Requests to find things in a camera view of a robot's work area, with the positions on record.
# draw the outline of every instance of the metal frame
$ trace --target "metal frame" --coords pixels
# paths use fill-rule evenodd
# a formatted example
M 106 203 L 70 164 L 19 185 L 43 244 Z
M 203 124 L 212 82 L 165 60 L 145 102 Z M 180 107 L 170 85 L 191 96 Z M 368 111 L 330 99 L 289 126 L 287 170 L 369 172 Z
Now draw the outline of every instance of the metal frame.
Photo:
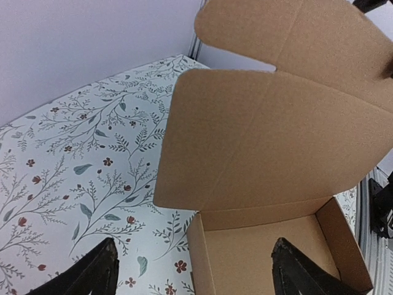
M 207 1 L 208 0 L 201 0 L 200 9 L 202 9 L 202 7 L 207 3 Z M 199 54 L 201 52 L 201 48 L 202 48 L 202 41 L 197 37 L 197 34 L 194 31 L 188 57 L 192 58 L 193 60 L 198 60 Z
M 390 295 L 393 294 L 393 255 L 388 249 L 388 241 L 371 231 L 368 191 L 370 178 L 382 186 L 387 184 L 387 178 L 375 168 L 358 185 L 355 236 L 374 284 L 371 294 Z

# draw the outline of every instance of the leaf print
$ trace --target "leaf print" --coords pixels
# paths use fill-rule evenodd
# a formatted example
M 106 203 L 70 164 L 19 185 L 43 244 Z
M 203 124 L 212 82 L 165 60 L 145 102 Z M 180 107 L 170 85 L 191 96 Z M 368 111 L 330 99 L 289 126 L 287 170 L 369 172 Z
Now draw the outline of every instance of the leaf print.
M 139 263 L 139 277 L 141 277 L 147 270 L 147 259 L 146 257 L 138 256 L 136 260 Z
M 91 166 L 92 166 L 92 164 L 85 164 L 82 166 L 76 166 L 76 167 L 74 167 L 74 172 L 76 175 L 81 175 L 83 172 L 85 172 Z
M 85 204 L 82 204 L 82 203 L 80 204 L 80 210 L 82 211 L 82 213 L 84 215 L 87 216 L 88 219 L 91 218 L 93 213 L 91 212 L 91 210 L 89 208 L 87 208 L 87 206 Z
M 162 140 L 164 138 L 165 135 L 165 130 L 164 129 L 156 129 L 153 133 L 153 137 L 156 140 Z
M 157 125 L 157 124 L 160 122 L 160 116 L 157 115 L 155 112 L 152 112 L 152 113 L 150 114 L 150 116 L 151 116 L 151 118 L 152 118 L 152 120 L 153 120 L 153 123 L 154 123 L 155 125 Z
M 127 105 L 125 103 L 119 103 L 120 108 L 125 111 L 125 108 L 127 107 Z
M 143 128 L 139 134 L 136 136 L 135 143 L 140 146 L 142 142 L 147 138 L 147 129 Z
M 106 136 L 106 134 L 105 134 L 104 132 L 102 132 L 102 131 L 99 130 L 99 129 L 96 129 L 95 133 L 96 133 L 96 135 L 98 135 L 98 136 L 108 137 L 108 136 Z
M 96 116 L 91 117 L 90 120 L 88 121 L 88 123 L 89 123 L 89 124 L 92 123 L 92 122 L 94 121 L 95 118 L 96 118 Z
M 113 215 L 113 214 L 107 214 L 107 215 L 104 216 L 104 218 L 106 220 L 111 220 L 111 221 L 119 221 L 119 220 L 121 220 L 119 217 L 117 217 L 116 215 Z
M 165 92 L 166 93 L 172 93 L 172 91 L 173 91 L 172 90 L 172 85 L 168 85 L 168 86 L 165 87 Z
M 10 211 L 8 211 L 5 215 L 4 218 L 2 219 L 4 222 L 7 222 L 8 219 L 10 218 L 12 212 L 14 211 L 15 207 L 13 207 Z
M 124 202 L 126 202 L 126 203 L 131 203 L 131 202 L 132 202 L 133 200 L 135 200 L 137 197 L 138 197 L 137 195 L 136 195 L 135 197 L 129 197 L 129 198 L 125 199 Z
M 165 114 L 165 105 L 162 101 L 160 101 L 160 104 L 158 105 L 158 110 L 160 111 L 160 113 Z
M 149 96 L 146 94 L 146 92 L 142 93 L 142 100 L 149 100 Z
M 148 149 L 152 149 L 156 146 L 155 143 L 147 143 L 147 144 L 143 144 L 142 146 L 139 147 L 139 150 L 141 152 L 146 152 Z
M 77 238 L 78 234 L 79 234 L 79 222 L 78 222 L 78 225 L 76 226 L 76 228 L 74 230 L 74 235 L 72 236 L 71 240 L 72 241 L 75 240 Z

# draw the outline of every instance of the black clamp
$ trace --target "black clamp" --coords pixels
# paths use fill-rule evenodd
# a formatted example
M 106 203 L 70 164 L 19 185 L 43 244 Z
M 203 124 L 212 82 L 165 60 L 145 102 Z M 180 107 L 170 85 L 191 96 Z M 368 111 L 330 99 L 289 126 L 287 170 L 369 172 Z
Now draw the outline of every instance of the black clamp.
M 370 223 L 380 237 L 393 238 L 393 173 L 387 178 L 386 187 L 374 179 L 368 180 L 370 193 Z
M 119 260 L 112 238 L 104 239 L 61 275 L 27 295 L 115 295 Z
M 386 3 L 387 0 L 355 0 L 353 2 L 353 4 L 364 14 Z
M 285 238 L 278 239 L 271 257 L 276 295 L 360 295 L 321 269 Z

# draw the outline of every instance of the floral tablecloth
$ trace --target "floral tablecloth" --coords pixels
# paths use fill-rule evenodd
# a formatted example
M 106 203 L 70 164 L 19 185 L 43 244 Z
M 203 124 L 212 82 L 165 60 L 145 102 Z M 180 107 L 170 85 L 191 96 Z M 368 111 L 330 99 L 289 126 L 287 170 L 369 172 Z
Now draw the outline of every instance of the floral tablecloth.
M 94 82 L 0 128 L 0 294 L 25 294 L 104 237 L 117 294 L 194 294 L 185 231 L 193 212 L 152 204 L 174 83 L 166 58 Z M 339 195 L 354 225 L 356 190 Z

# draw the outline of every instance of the cardboard box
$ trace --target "cardboard box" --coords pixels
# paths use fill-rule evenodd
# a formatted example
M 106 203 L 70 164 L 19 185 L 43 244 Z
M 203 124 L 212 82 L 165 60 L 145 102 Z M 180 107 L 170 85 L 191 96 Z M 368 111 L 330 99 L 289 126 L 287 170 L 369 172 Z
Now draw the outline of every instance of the cardboard box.
M 176 84 L 154 204 L 200 211 L 187 234 L 197 295 L 274 294 L 279 237 L 372 289 L 332 196 L 393 146 L 392 42 L 344 0 L 210 0 L 195 30 L 277 66 Z

